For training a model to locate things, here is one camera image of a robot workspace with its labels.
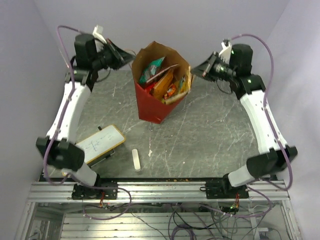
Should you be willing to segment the red paper bag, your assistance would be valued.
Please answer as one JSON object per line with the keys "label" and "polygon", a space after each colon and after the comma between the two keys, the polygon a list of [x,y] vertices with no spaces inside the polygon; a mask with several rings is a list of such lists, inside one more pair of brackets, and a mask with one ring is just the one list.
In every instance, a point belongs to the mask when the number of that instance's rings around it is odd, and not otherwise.
{"label": "red paper bag", "polygon": [[160,124],[178,105],[178,103],[185,98],[183,97],[172,104],[164,104],[163,97],[161,100],[158,100],[152,96],[151,92],[154,87],[151,89],[150,93],[147,93],[144,90],[143,85],[139,83],[143,70],[149,65],[150,62],[161,57],[165,57],[165,59],[162,62],[159,71],[171,65],[179,64],[179,66],[173,69],[174,72],[171,84],[180,80],[189,68],[191,72],[190,64],[175,49],[160,44],[156,41],[151,42],[147,47],[142,48],[137,53],[135,60],[131,65],[131,72],[135,87],[138,116],[141,120],[155,124]]}

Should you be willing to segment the gold teal chips bag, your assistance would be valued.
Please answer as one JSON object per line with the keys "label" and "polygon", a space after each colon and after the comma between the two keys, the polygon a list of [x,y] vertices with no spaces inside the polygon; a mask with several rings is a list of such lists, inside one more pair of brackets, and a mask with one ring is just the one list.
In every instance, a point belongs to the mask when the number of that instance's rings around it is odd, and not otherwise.
{"label": "gold teal chips bag", "polygon": [[169,86],[162,98],[162,102],[164,104],[173,104],[184,98],[190,92],[193,81],[193,75],[191,74],[190,70],[191,69],[189,68],[180,80],[176,80]]}

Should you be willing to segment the red Doritos nacho bag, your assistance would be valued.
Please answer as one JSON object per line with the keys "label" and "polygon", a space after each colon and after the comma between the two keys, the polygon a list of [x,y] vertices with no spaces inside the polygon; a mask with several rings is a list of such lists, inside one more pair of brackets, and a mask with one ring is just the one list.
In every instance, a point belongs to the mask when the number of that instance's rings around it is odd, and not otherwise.
{"label": "red Doritos nacho bag", "polygon": [[160,70],[158,73],[150,77],[145,81],[145,83],[142,85],[143,89],[147,92],[150,93],[151,89],[154,87],[154,85],[161,79],[168,71],[174,70],[176,67],[178,67],[179,64],[173,64],[170,65],[162,70]]}

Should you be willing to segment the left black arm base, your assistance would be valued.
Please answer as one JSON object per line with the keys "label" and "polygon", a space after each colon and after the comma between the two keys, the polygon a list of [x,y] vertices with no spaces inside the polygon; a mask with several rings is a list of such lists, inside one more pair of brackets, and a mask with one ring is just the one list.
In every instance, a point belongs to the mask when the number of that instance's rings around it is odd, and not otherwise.
{"label": "left black arm base", "polygon": [[72,200],[115,200],[118,195],[118,185],[115,182],[107,182],[101,185],[102,189],[93,189],[79,184],[73,186]]}

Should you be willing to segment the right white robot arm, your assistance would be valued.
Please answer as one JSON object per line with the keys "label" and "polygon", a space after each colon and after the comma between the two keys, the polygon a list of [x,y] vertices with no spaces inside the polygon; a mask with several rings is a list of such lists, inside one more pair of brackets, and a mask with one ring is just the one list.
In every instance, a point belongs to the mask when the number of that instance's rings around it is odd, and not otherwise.
{"label": "right white robot arm", "polygon": [[247,159],[244,166],[224,176],[221,194],[233,197],[238,187],[288,168],[297,156],[295,146],[289,146],[281,134],[266,100],[266,87],[262,78],[251,72],[253,50],[247,44],[232,45],[223,41],[220,52],[214,51],[191,73],[209,82],[217,80],[229,83],[245,109],[258,144],[259,154]]}

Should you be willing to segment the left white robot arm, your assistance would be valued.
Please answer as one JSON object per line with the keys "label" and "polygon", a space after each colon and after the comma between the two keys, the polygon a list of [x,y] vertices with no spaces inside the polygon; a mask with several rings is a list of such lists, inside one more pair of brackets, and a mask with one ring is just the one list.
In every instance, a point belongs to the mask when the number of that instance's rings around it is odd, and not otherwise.
{"label": "left white robot arm", "polygon": [[118,70],[134,60],[134,55],[117,47],[100,33],[80,33],[74,40],[75,55],[67,61],[63,97],[46,136],[38,137],[36,148],[43,157],[43,176],[51,166],[84,188],[85,194],[98,198],[103,187],[98,173],[85,163],[85,152],[77,147],[76,132],[84,105],[102,69]]}

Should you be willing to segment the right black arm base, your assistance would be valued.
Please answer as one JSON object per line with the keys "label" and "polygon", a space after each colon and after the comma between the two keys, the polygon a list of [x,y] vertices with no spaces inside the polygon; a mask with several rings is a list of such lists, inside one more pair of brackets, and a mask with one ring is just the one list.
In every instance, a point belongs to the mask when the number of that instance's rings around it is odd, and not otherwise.
{"label": "right black arm base", "polygon": [[207,199],[248,199],[249,193],[245,185],[233,187],[223,179],[214,179],[207,181],[204,185],[204,191]]}

